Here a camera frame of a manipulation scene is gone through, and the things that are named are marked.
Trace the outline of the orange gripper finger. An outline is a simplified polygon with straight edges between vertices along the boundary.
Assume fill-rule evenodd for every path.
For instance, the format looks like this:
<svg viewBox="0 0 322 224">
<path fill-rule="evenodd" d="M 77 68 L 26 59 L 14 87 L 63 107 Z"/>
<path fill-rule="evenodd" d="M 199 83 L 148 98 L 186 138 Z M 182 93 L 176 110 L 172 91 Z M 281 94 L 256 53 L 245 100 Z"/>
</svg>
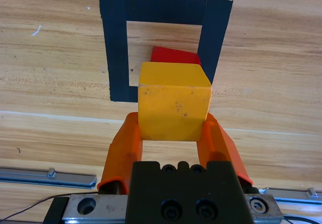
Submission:
<svg viewBox="0 0 322 224">
<path fill-rule="evenodd" d="M 239 152 L 226 131 L 212 114 L 207 114 L 201 137 L 197 141 L 197 153 L 200 165 L 206 167 L 209 161 L 230 161 L 236 175 L 253 185 L 244 167 Z"/>
<path fill-rule="evenodd" d="M 109 146 L 104 170 L 97 189 L 100 194 L 127 194 L 134 162 L 142 159 L 143 141 L 138 125 L 138 113 L 126 116 Z"/>
</svg>

